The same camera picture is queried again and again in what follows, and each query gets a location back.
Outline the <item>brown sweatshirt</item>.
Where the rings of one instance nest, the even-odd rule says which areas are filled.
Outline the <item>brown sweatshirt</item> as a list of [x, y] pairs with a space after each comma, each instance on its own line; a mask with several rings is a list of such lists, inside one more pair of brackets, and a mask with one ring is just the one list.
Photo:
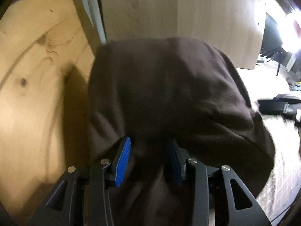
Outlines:
[[115, 225], [185, 225], [185, 192], [166, 181], [169, 143], [206, 165], [231, 166], [253, 196], [274, 168], [275, 148], [235, 66], [190, 38], [110, 42], [88, 85], [91, 160], [131, 139], [125, 180], [110, 189]]

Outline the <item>pink plaid blanket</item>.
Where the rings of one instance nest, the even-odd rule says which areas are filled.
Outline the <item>pink plaid blanket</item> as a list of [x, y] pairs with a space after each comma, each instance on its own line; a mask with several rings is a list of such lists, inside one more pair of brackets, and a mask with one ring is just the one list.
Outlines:
[[[254, 70], [239, 68], [238, 73], [249, 93], [252, 108], [257, 111], [259, 99], [271, 99], [290, 93], [283, 70], [276, 73], [272, 64], [258, 64]], [[257, 198], [272, 225], [278, 225], [293, 206], [300, 190], [300, 138], [293, 120], [264, 115], [264, 125], [275, 146], [274, 169]]]

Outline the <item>light wooden cabinet panel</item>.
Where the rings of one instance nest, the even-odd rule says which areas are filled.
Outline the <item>light wooden cabinet panel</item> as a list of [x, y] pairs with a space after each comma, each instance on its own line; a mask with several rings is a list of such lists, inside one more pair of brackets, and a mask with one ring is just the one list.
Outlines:
[[100, 0], [109, 41], [189, 37], [254, 69], [265, 28], [264, 0]]

